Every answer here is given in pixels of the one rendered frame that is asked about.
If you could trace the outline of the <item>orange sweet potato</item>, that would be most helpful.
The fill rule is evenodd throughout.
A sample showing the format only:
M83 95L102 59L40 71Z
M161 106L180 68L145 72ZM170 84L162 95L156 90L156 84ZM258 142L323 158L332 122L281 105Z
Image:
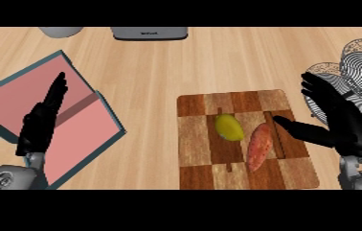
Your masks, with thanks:
M263 123L252 131L247 146L247 167L251 172L254 172L260 168L272 147L272 129L269 125Z

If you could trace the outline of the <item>grey toaster appliance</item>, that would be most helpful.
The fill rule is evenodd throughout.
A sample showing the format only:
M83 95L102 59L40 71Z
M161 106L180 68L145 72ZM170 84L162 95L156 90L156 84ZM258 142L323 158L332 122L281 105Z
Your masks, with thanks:
M111 27L117 40L180 40L187 37L186 27Z

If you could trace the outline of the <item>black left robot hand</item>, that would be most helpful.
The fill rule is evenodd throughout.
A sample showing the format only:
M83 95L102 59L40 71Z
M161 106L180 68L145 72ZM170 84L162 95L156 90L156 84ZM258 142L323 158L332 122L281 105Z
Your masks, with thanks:
M49 87L44 100L35 103L22 119L22 128L16 143L16 156L31 152L46 152L54 129L57 111L68 91L65 73L60 72Z

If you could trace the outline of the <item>checkered wooden cutting board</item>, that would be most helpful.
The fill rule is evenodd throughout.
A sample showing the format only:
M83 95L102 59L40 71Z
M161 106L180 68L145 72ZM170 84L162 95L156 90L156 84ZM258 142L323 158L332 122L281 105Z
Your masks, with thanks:
M224 140L214 129L218 114L241 123L244 140ZM177 97L179 165L183 189L313 189L319 186L304 142L273 122L292 118L282 90L182 95ZM260 124L272 129L273 146L255 171L247 166L248 136Z

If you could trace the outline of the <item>grey round container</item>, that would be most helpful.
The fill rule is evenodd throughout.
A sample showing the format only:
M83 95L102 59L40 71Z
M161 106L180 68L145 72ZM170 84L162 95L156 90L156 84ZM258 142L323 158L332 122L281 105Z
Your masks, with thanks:
M49 37L63 38L75 35L83 27L41 27L40 30Z

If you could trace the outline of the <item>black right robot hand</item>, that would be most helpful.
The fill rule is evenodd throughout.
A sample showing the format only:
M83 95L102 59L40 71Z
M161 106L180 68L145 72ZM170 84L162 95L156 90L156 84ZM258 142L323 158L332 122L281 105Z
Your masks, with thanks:
M301 75L301 93L314 101L326 116L328 128L275 116L275 122L298 140L334 148L340 156L362 157L362 112L332 84L310 72Z

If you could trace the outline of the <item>yellow lemon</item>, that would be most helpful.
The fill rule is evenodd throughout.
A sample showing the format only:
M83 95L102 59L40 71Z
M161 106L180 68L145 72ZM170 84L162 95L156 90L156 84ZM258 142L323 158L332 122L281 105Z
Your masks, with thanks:
M227 141L242 141L245 134L236 118L230 114L220 114L214 118L214 129L218 136Z

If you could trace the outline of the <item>pink open book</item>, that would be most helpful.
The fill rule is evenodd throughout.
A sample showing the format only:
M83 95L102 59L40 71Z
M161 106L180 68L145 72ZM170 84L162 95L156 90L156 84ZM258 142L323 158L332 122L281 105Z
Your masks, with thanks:
M57 75L68 92L59 108L46 152L46 188L56 189L125 134L103 95L96 91L63 52L57 51L0 80L0 137L16 142L22 118L44 100Z

